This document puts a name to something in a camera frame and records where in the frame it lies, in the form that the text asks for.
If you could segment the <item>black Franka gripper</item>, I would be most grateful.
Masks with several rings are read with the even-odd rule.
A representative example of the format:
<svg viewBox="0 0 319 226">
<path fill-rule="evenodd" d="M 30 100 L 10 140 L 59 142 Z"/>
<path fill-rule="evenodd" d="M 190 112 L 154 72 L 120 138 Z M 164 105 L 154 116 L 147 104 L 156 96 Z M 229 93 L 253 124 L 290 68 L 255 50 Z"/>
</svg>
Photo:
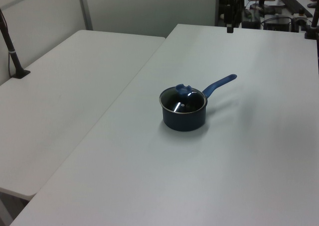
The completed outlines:
<svg viewBox="0 0 319 226">
<path fill-rule="evenodd" d="M 243 0 L 225 0 L 224 23 L 227 25 L 227 33 L 233 33 L 233 25 L 239 25 L 241 23 L 242 9 Z"/>
</svg>

